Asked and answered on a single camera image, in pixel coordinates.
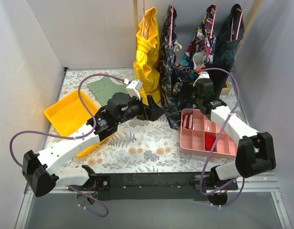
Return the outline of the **colourful comic print shorts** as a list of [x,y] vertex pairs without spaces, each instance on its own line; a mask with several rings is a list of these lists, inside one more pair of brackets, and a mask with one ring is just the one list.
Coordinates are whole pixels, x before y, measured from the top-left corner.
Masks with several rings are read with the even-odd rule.
[[194,37],[185,54],[176,67],[176,83],[172,87],[172,96],[178,97],[184,83],[192,83],[196,79],[196,72],[213,63],[216,45],[216,36],[209,38],[215,4],[210,5],[205,11],[205,17],[195,30]]

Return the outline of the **pink wire hanger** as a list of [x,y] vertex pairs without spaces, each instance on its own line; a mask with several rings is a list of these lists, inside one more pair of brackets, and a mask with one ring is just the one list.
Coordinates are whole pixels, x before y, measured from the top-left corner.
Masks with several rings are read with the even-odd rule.
[[213,37],[214,23],[215,23],[216,14],[217,14],[217,11],[218,11],[219,4],[220,4],[220,0],[217,1],[216,6],[215,6],[215,11],[214,11],[214,15],[213,15],[213,21],[212,21],[211,32],[210,32],[209,38]]

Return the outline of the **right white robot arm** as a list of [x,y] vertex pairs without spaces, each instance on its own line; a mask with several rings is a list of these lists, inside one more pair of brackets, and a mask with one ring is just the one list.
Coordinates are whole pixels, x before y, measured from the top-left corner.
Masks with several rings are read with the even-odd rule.
[[208,181],[214,189],[222,189],[238,177],[249,178],[276,168],[273,137],[268,132],[260,133],[235,116],[221,99],[214,97],[213,83],[209,78],[198,78],[193,86],[192,99],[200,112],[221,127],[210,154],[217,149],[223,132],[237,144],[234,161],[213,167]]

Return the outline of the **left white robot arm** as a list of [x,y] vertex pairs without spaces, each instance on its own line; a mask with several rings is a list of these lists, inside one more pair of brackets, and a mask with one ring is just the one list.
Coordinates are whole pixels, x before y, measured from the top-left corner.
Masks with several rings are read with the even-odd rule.
[[89,166],[75,169],[61,168],[73,156],[84,149],[96,145],[117,132],[118,125],[133,118],[156,121],[165,111],[159,107],[151,95],[145,105],[136,97],[125,93],[115,93],[94,116],[78,129],[84,135],[64,139],[49,149],[37,153],[32,150],[23,156],[22,174],[36,197],[50,193],[55,187],[75,185],[90,191],[95,187],[96,174]]

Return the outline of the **dark leaf print shorts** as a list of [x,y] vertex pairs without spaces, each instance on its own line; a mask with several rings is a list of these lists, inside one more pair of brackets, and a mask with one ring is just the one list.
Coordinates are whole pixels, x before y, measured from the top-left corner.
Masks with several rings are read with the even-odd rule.
[[165,20],[162,26],[162,33],[160,37],[159,46],[159,63],[157,70],[160,73],[159,85],[161,104],[165,110],[165,115],[171,129],[178,130],[181,123],[181,114],[177,109],[174,98],[172,96],[172,87],[176,83],[176,17],[177,12],[175,9],[173,33],[172,33],[172,47],[169,48],[169,33],[170,33],[170,20],[171,20],[171,5],[168,6]]

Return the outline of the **yellow shorts on hanger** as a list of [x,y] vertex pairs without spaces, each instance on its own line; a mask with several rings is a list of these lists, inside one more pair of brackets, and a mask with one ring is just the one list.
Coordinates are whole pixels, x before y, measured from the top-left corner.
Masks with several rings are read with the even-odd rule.
[[148,26],[147,38],[141,37],[141,21],[139,31],[136,33],[137,51],[136,60],[133,63],[135,78],[142,81],[140,96],[146,105],[148,104],[147,95],[152,95],[156,103],[161,100],[159,89],[160,73],[157,70],[160,46],[159,26],[156,18],[157,9],[152,7],[148,11],[150,14],[146,17]]

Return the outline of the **pink hanger under leaf shorts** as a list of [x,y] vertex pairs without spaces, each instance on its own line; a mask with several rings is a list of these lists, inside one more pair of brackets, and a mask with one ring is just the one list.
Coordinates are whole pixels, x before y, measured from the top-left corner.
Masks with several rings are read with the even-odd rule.
[[171,5],[171,20],[170,20],[170,33],[169,33],[169,48],[172,47],[172,33],[173,33],[173,23],[174,23],[174,13],[175,13],[175,0],[172,1]]

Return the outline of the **pink hanger under navy shorts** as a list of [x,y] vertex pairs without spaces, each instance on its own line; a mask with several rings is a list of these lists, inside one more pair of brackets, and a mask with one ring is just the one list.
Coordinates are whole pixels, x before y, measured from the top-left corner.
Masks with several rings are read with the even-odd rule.
[[247,0],[245,1],[243,7],[236,4],[231,10],[231,31],[230,31],[230,41],[239,40],[244,34],[244,22],[243,13],[247,5]]

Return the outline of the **pink hanger under yellow shorts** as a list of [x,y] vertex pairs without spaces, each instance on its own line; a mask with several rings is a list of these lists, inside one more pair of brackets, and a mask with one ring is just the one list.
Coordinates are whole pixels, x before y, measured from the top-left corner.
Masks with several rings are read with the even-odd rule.
[[142,17],[142,32],[141,37],[146,39],[147,33],[148,33],[148,26],[147,26],[147,20],[146,17],[149,16],[150,12],[145,10],[145,0],[142,1],[142,9],[143,9],[143,17]]

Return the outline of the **wooden clothes rack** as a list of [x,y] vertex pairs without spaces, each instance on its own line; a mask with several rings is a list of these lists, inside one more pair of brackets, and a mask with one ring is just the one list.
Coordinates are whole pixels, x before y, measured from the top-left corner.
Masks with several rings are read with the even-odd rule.
[[[250,10],[248,12],[248,14],[246,15],[246,17],[243,16],[243,22],[244,22],[244,34],[243,34],[243,38],[242,40],[239,42],[238,44],[238,47],[237,47],[237,51],[239,50],[243,40],[245,39],[248,31],[250,30],[250,27],[252,26],[253,22],[255,21],[255,18],[256,18],[256,15],[258,14],[259,10],[260,10],[260,7],[263,5],[263,1],[261,0],[255,0],[251,7],[250,7]],[[135,27],[136,27],[136,30],[137,32],[139,31],[139,24],[141,22],[138,21],[138,4],[137,4],[137,1],[133,1],[133,10],[134,10],[134,22],[135,22]],[[218,7],[218,11],[217,11],[217,14],[216,14],[216,19],[215,19],[215,23],[214,23],[214,26],[215,24],[217,23],[218,21],[218,13],[221,12],[222,9],[220,7]],[[159,37],[161,37],[161,33],[162,33],[162,28],[159,27]],[[207,65],[206,67],[211,67],[212,70],[218,70],[218,68],[213,68],[212,67],[212,64],[209,64]]]

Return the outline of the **red white striped sock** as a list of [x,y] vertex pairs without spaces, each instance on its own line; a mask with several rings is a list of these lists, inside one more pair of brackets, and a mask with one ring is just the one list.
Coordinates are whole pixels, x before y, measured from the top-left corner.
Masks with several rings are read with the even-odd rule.
[[182,127],[186,129],[193,128],[193,114],[186,114],[182,117]]

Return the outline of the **green striped folded shirt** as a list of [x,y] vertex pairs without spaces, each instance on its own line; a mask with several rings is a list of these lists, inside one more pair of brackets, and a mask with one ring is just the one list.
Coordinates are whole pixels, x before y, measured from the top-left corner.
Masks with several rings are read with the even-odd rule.
[[87,83],[87,86],[101,106],[105,106],[115,93],[127,94],[126,85],[107,76]]

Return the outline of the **pink divided organiser tray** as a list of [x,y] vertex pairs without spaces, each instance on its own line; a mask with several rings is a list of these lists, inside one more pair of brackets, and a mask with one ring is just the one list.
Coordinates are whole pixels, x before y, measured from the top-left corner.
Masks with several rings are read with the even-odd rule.
[[[208,156],[209,151],[205,150],[204,135],[205,132],[218,136],[221,127],[210,121],[198,109],[185,108],[182,110],[181,118],[184,115],[193,114],[193,128],[186,129],[182,127],[180,133],[180,151],[186,154]],[[214,148],[212,157],[223,159],[234,159],[237,153],[237,144],[232,138],[223,131]]]

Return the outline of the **red cloth front compartment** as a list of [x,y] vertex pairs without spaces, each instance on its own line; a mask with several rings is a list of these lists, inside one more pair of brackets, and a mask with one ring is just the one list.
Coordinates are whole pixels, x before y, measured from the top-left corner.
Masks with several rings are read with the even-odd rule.
[[204,142],[205,142],[205,150],[210,151],[212,146],[214,145],[216,140],[216,136],[213,135],[212,133],[207,133],[205,132],[204,135]]

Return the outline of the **yellow plastic tray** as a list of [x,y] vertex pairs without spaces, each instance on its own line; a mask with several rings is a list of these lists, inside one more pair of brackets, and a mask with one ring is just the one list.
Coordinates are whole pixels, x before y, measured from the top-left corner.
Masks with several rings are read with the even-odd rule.
[[[96,112],[99,110],[99,107],[83,91],[81,91],[81,96],[89,110],[93,114],[96,114]],[[62,98],[49,108],[45,109],[44,115],[55,127],[57,132],[63,136],[69,136],[70,134],[73,134],[83,124],[85,124],[88,119],[91,118],[91,115],[89,115],[79,99],[78,89]],[[78,153],[76,157],[87,156],[92,152],[92,150],[111,137],[112,136],[109,136],[100,143],[84,149],[84,151]]]

